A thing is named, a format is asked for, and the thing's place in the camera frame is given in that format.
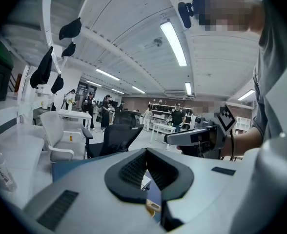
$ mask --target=person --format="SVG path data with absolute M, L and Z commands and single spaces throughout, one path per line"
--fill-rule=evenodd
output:
M 101 129 L 104 130 L 110 122 L 110 110 L 109 110 L 109 100 L 110 100 L 111 96 L 110 95 L 106 95 L 103 98 L 103 102 L 102 102 L 102 110 L 101 110 L 101 115 L 102 115 L 102 119 L 101 119 Z
M 123 111 L 124 104 L 125 104 L 125 102 L 121 101 L 119 107 L 116 110 L 116 113 L 119 113 L 119 112 Z
M 179 132 L 184 122 L 186 121 L 186 115 L 179 103 L 175 104 L 175 110 L 172 111 L 171 115 L 166 120 L 168 123 L 172 119 L 173 127 L 176 127 L 175 132 Z
M 115 112 L 115 109 L 114 109 L 113 105 L 111 105 L 111 104 L 109 105 L 109 110 L 110 110 L 111 112 L 113 112 L 113 113 Z
M 75 89 L 72 89 L 69 93 L 66 94 L 65 96 L 65 108 L 66 110 L 68 109 L 69 107 L 69 104 L 67 103 L 68 100 L 74 100 L 75 99 Z
M 84 99 L 84 103 L 82 103 L 82 111 L 84 113 L 88 112 L 91 116 L 91 123 L 90 123 L 90 129 L 95 130 L 94 126 L 94 119 L 93 119 L 93 113 L 94 113 L 94 106 L 96 105 L 94 94 L 92 92 L 89 92 L 88 96 Z
M 150 128 L 150 120 L 152 119 L 152 111 L 151 108 L 148 108 L 145 113 L 143 114 L 143 124 L 146 127 L 147 132 Z
M 260 36 L 259 54 L 253 71 L 257 114 L 249 131 L 234 136 L 234 155 L 241 156 L 282 132 L 266 95 L 287 68 L 287 25 L 269 0 L 193 1 L 200 25 L 221 25 L 226 26 L 228 31 L 251 31 Z M 231 155 L 231 138 L 228 136 L 221 156 Z

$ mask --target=water bottle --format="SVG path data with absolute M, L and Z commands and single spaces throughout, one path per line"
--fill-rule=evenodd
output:
M 0 152 L 0 188 L 10 192 L 14 192 L 17 188 L 17 184 L 14 181 L 11 173 L 9 172 L 6 161 Z

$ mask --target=black cap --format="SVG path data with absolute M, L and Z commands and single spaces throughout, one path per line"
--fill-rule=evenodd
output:
M 63 38 L 73 38 L 77 37 L 81 32 L 82 23 L 81 18 L 77 18 L 73 22 L 63 26 L 59 32 L 59 40 Z
M 76 48 L 76 44 L 74 42 L 71 42 L 70 45 L 62 52 L 61 57 L 70 57 L 74 54 Z
M 52 50 L 53 47 L 51 46 L 46 55 L 42 58 L 38 69 L 32 74 L 30 78 L 30 84 L 32 88 L 37 88 L 39 84 L 47 84 L 51 72 Z
M 63 88 L 63 79 L 61 78 L 61 75 L 57 76 L 57 79 L 55 80 L 55 83 L 51 87 L 51 92 L 55 94 L 57 91 Z

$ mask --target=white chair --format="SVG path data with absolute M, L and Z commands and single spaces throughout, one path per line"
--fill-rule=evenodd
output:
M 80 132 L 64 131 L 63 123 L 57 112 L 46 112 L 40 115 L 40 118 L 48 140 L 51 162 L 85 159 L 84 141 L 70 141 L 69 137 L 69 134 L 81 135 Z

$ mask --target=ceiling light fixture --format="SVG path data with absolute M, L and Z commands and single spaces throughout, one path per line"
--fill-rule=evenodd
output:
M 94 82 L 92 82 L 92 81 L 88 81 L 88 80 L 86 80 L 88 83 L 91 83 L 91 84 L 94 84 L 94 85 L 96 85 L 96 86 L 99 86 L 99 87 L 102 87 L 101 85 L 99 85 L 99 84 L 96 84 L 96 83 L 94 83 Z
M 119 78 L 116 78 L 116 77 L 114 77 L 114 76 L 112 76 L 112 75 L 110 75 L 110 74 L 108 74 L 108 73 L 106 73 L 106 72 L 104 72 L 104 71 L 102 71 L 102 70 L 100 70 L 98 68 L 96 69 L 96 71 L 99 72 L 99 73 L 102 73 L 105 76 L 109 76 L 109 77 L 111 77 L 114 80 L 120 80 Z
M 123 92 L 120 92 L 118 90 L 115 90 L 115 89 L 112 89 L 112 90 L 115 91 L 115 92 L 121 93 L 122 95 L 124 94 Z
M 254 92 L 255 92 L 255 90 L 251 89 L 246 94 L 241 96 L 238 100 L 243 100 L 243 99 L 247 98 L 248 96 L 252 95 Z
M 186 86 L 187 94 L 188 94 L 189 96 L 192 95 L 191 83 L 190 83 L 190 82 L 185 82 L 184 84 L 185 84 L 185 86 Z
M 145 94 L 145 92 L 143 90 L 140 90 L 139 88 L 136 88 L 135 86 L 132 86 L 133 89 L 136 89 L 137 91 L 139 91 L 142 94 Z
M 177 61 L 181 67 L 187 66 L 186 58 L 182 49 L 182 46 L 178 40 L 177 34 L 173 28 L 171 22 L 166 22 L 160 25 L 163 33 L 165 34 L 169 44 L 171 45 Z

